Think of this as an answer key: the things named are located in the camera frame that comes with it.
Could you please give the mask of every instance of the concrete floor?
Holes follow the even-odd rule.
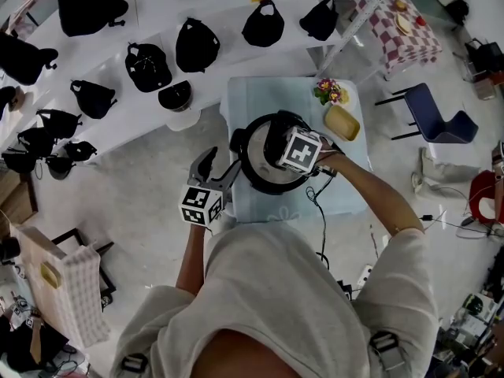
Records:
[[[425,82],[431,88],[445,119],[463,109],[480,126],[472,144],[430,146],[433,157],[456,163],[490,166],[490,150],[502,135],[502,98],[489,102],[477,99],[470,84],[460,76],[451,51],[454,40],[443,29],[435,30],[444,51],[435,65],[415,65],[392,81],[379,75],[359,86],[359,96],[368,139],[369,160],[375,174],[401,192],[418,215],[443,212],[436,202],[414,197],[410,175],[417,167],[418,149],[426,146],[421,136],[398,142],[390,137],[411,131],[411,115],[402,102],[374,107],[390,91]],[[352,79],[366,71],[376,40],[366,27],[358,34],[359,44],[350,44],[328,70],[328,74]],[[113,360],[117,337],[152,286],[174,284],[183,256],[189,227],[180,220],[177,202],[187,179],[190,163],[206,148],[217,145],[216,173],[228,160],[228,133],[218,108],[206,109],[201,120],[183,132],[160,128],[103,156],[96,167],[73,169],[67,180],[56,181],[47,169],[35,180],[39,214],[31,220],[53,238],[78,227],[91,242],[113,240],[115,247],[103,258],[103,266],[117,285],[114,302],[105,316],[112,328],[110,340],[87,349],[92,365],[103,376]],[[447,211],[446,222],[457,224],[461,214]],[[288,221],[320,249],[320,218]],[[464,240],[449,225],[435,223],[428,229],[432,289],[445,323],[465,296],[478,291],[487,267],[500,243],[486,239]],[[378,220],[365,211],[358,215],[328,217],[326,254],[331,272],[346,284],[357,283],[366,264],[376,262],[372,238],[381,252],[388,235]]]

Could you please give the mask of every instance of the chair leg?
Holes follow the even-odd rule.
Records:
[[[413,137],[414,135],[421,135],[422,133],[420,131],[413,132],[413,133],[408,133],[407,135],[398,135],[396,137],[392,137],[392,140],[401,140],[401,139],[407,139],[408,137]]]
[[[404,94],[405,92],[411,90],[413,87],[410,87],[410,88],[405,88],[404,90],[400,90],[400,91],[397,91],[397,92],[393,92],[392,95],[398,95],[398,94]]]
[[[393,102],[393,101],[401,101],[401,99],[404,99],[404,96],[402,96],[402,97],[393,97],[393,98],[385,99],[384,101],[376,102],[375,106],[383,105],[383,104],[388,104],[389,102]]]

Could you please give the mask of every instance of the beige shirt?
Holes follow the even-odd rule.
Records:
[[[350,303],[305,239],[284,224],[216,235],[198,296],[153,288],[119,340],[112,376],[124,375],[124,356],[141,353],[149,360],[142,376],[189,378],[221,329],[252,337],[303,378],[382,376],[369,339],[392,332],[410,376],[424,376],[438,329],[424,240],[418,230],[397,234]]]

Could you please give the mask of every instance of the pot handle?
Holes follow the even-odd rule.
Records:
[[[242,145],[243,145],[243,135],[245,134],[245,129],[236,129],[232,136],[231,141],[229,142],[229,149],[239,156],[242,153]]]

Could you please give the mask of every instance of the checkered tablecloth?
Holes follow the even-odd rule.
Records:
[[[443,50],[432,28],[426,24],[420,26],[416,19],[421,14],[411,0],[401,0],[408,5],[407,11],[401,13],[411,23],[411,36],[404,35],[395,25],[398,11],[395,0],[383,0],[369,18],[372,33],[381,43],[385,56],[387,73],[392,74],[397,68],[404,69],[415,62],[422,64],[435,62],[437,55]],[[361,12],[367,2],[356,1],[356,10]]]
[[[87,246],[66,254],[33,227],[11,226],[11,235],[20,243],[21,261],[43,319],[80,349],[107,340],[109,327],[100,299],[100,255]],[[42,278],[43,262],[61,275],[59,288]]]

